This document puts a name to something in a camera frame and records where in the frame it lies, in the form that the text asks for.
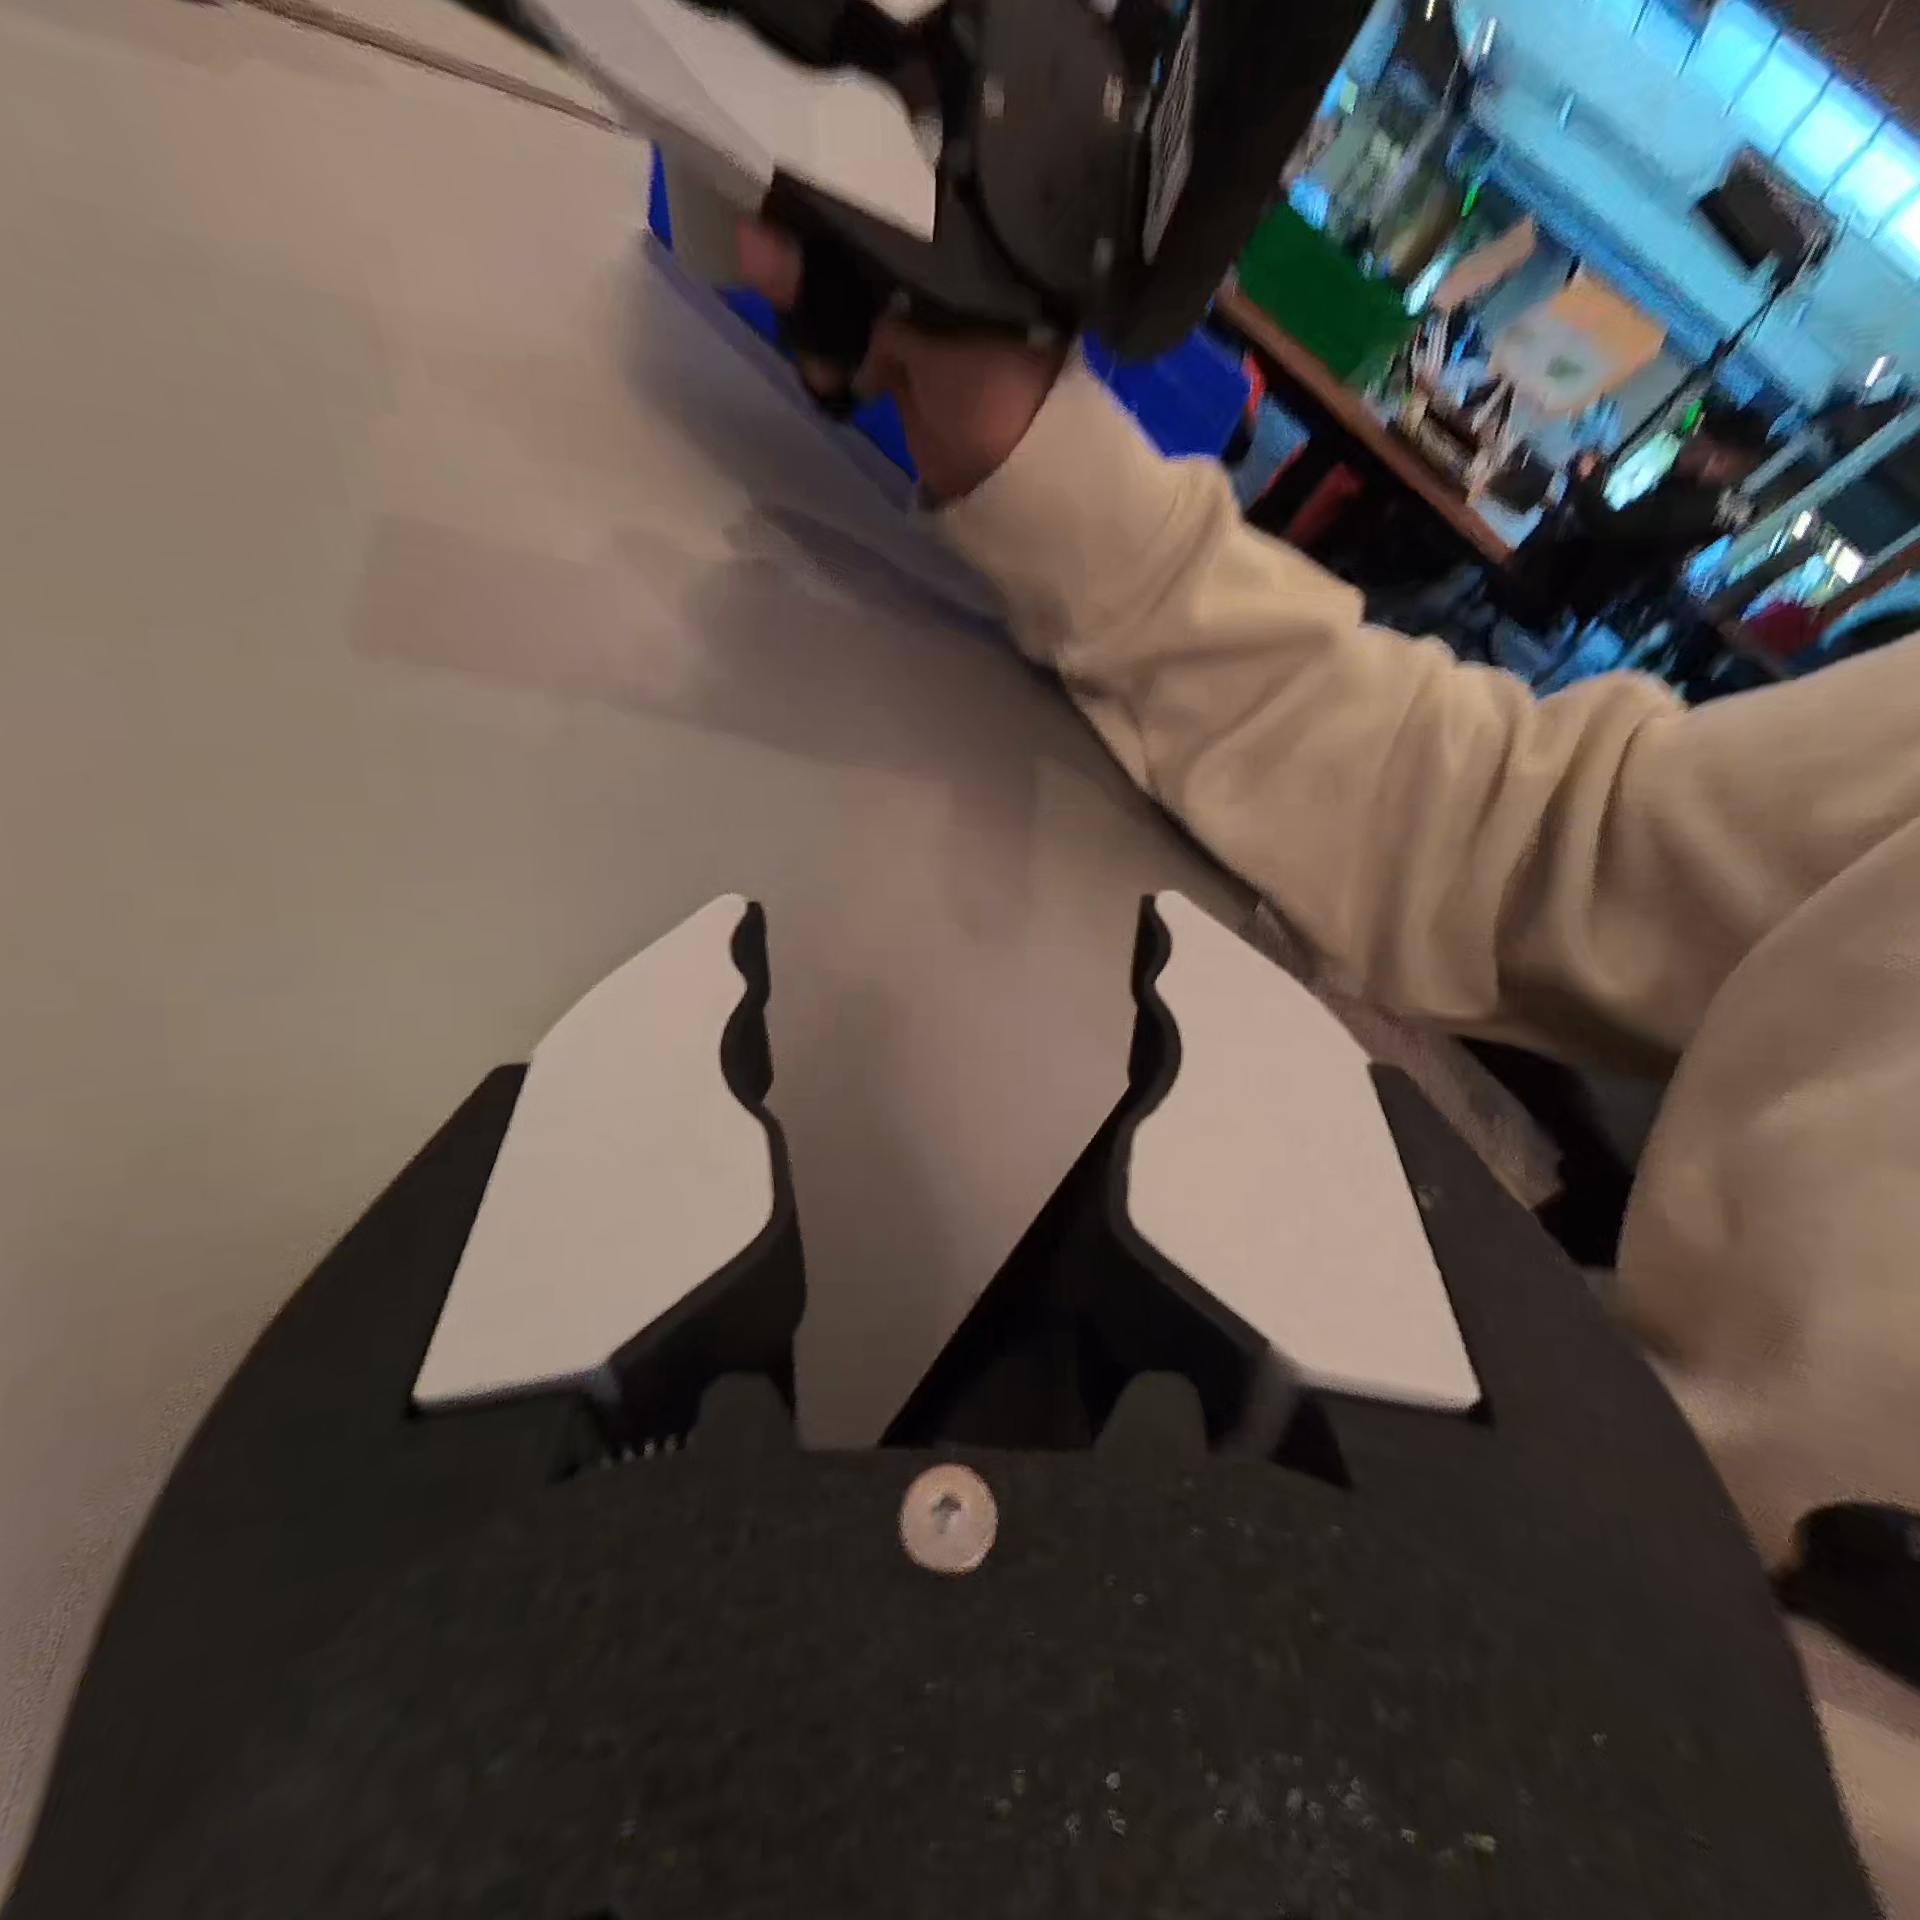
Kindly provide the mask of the pale wooden board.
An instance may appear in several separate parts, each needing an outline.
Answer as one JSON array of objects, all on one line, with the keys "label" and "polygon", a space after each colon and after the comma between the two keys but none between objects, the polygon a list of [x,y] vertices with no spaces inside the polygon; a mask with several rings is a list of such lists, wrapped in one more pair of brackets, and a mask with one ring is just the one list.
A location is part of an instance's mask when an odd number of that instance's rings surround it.
[{"label": "pale wooden board", "polygon": [[1494,237],[1464,251],[1436,283],[1428,298],[1431,312],[1454,312],[1492,293],[1509,282],[1539,246],[1539,226],[1532,214],[1506,226]]}]

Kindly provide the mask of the green plastic bin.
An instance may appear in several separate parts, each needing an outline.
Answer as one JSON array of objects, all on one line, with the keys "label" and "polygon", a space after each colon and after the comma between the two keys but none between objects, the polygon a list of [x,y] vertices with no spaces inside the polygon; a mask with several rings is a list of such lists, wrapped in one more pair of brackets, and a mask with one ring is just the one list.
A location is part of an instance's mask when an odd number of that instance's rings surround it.
[{"label": "green plastic bin", "polygon": [[1404,291],[1362,271],[1285,202],[1246,240],[1235,278],[1258,310],[1350,387],[1386,373],[1413,331]]}]

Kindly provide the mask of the person's right hand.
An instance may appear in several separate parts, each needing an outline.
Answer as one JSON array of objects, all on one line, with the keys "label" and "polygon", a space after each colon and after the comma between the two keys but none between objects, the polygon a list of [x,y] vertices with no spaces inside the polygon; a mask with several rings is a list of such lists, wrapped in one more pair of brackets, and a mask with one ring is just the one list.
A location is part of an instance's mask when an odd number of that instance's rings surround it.
[{"label": "person's right hand", "polygon": [[919,480],[942,510],[980,488],[1019,447],[1061,382],[1070,347],[992,331],[924,328],[883,312],[855,368],[844,356],[788,344],[788,362],[815,399],[887,397]]}]

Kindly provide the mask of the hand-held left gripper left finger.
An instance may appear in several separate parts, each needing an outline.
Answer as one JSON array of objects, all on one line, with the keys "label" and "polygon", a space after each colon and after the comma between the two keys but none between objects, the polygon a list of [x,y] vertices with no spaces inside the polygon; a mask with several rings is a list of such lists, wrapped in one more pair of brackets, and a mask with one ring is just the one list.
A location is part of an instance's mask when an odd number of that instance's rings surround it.
[{"label": "hand-held left gripper left finger", "polygon": [[580,997],[533,1051],[413,1404],[580,1391],[696,1406],[758,1374],[796,1398],[806,1303],[773,1051],[766,920],[719,896]]}]

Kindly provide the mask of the small wooden board stand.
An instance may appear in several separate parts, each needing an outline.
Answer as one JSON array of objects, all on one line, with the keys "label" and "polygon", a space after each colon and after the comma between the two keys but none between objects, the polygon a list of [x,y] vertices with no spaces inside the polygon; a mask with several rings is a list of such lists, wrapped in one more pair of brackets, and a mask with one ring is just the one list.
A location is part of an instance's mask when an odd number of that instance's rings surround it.
[{"label": "small wooden board stand", "polygon": [[1667,328],[1612,283],[1578,271],[1498,336],[1490,371],[1539,416],[1574,416],[1653,364]]}]

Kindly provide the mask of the blue plastic bin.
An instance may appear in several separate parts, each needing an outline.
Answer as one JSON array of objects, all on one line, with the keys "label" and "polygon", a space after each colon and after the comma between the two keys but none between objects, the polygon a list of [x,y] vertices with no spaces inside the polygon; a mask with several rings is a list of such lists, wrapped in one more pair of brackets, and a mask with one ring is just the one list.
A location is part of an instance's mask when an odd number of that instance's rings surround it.
[{"label": "blue plastic bin", "polygon": [[[979,575],[947,552],[919,518],[919,469],[896,402],[874,395],[832,413],[811,399],[770,300],[717,277],[717,220],[730,206],[661,151],[651,151],[646,186],[646,232],[670,278],[703,322],[784,394],[791,412],[806,413],[814,439],[835,447],[859,484],[874,492],[856,512],[767,502],[763,516],[773,533],[836,586],[887,592],[990,624],[992,596]],[[1200,327],[1147,362],[1125,362],[1096,340],[1084,347],[1084,362],[1159,453],[1215,463],[1232,460],[1230,445],[1253,380]]]}]

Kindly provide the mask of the person's right forearm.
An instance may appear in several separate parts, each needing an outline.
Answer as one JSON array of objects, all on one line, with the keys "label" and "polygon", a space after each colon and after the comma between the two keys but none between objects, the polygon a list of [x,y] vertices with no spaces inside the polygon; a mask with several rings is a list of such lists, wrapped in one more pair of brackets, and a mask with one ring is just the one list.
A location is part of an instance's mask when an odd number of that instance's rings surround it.
[{"label": "person's right forearm", "polygon": [[1916,638],[1706,706],[1367,621],[1070,368],[942,527],[1115,760],[1371,1002],[1674,1066],[1795,907],[1916,827]]}]

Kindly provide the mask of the black monitor on tripod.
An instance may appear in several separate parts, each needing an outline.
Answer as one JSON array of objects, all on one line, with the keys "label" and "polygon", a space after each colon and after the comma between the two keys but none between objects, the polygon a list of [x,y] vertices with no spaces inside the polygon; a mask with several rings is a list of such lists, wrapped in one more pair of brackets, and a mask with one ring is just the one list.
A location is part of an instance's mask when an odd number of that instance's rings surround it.
[{"label": "black monitor on tripod", "polygon": [[1818,270],[1837,231],[1822,202],[1752,146],[1735,151],[1692,212],[1744,271],[1763,271],[1776,286]]}]

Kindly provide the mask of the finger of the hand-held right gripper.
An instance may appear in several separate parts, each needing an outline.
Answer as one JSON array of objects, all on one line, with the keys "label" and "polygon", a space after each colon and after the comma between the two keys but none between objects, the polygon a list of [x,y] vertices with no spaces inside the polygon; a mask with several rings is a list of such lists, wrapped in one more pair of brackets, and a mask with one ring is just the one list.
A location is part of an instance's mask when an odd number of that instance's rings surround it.
[{"label": "finger of the hand-held right gripper", "polygon": [[739,211],[778,180],[925,242],[938,159],[902,95],[852,66],[806,66],[755,24],[685,3],[533,3],[624,124]]}]

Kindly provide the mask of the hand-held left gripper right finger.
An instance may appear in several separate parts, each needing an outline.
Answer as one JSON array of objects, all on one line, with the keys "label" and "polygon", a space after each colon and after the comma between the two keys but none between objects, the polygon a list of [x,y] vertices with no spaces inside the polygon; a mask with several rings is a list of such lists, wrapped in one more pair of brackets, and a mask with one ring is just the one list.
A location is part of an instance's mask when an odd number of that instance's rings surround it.
[{"label": "hand-held left gripper right finger", "polygon": [[1141,901],[1120,1102],[885,1430],[1088,1445],[1142,1375],[1212,1445],[1308,1396],[1480,1404],[1367,1051],[1182,893]]}]

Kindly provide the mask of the long wooden workbench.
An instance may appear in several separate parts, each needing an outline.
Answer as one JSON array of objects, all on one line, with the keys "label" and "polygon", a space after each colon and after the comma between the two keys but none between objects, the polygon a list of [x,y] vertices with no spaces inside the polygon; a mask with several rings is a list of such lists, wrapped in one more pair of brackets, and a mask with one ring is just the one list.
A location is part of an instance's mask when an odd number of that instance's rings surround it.
[{"label": "long wooden workbench", "polygon": [[1298,343],[1283,324],[1250,300],[1237,278],[1215,291],[1212,316],[1243,338],[1262,371],[1278,387],[1288,412],[1309,420],[1309,453],[1327,453],[1334,463],[1362,463],[1370,472],[1389,472],[1395,484],[1416,498],[1428,516],[1447,525],[1480,564],[1506,570],[1516,538],[1501,535],[1480,515],[1462,487],[1428,462],[1391,427],[1362,389],[1342,380],[1320,356]]}]

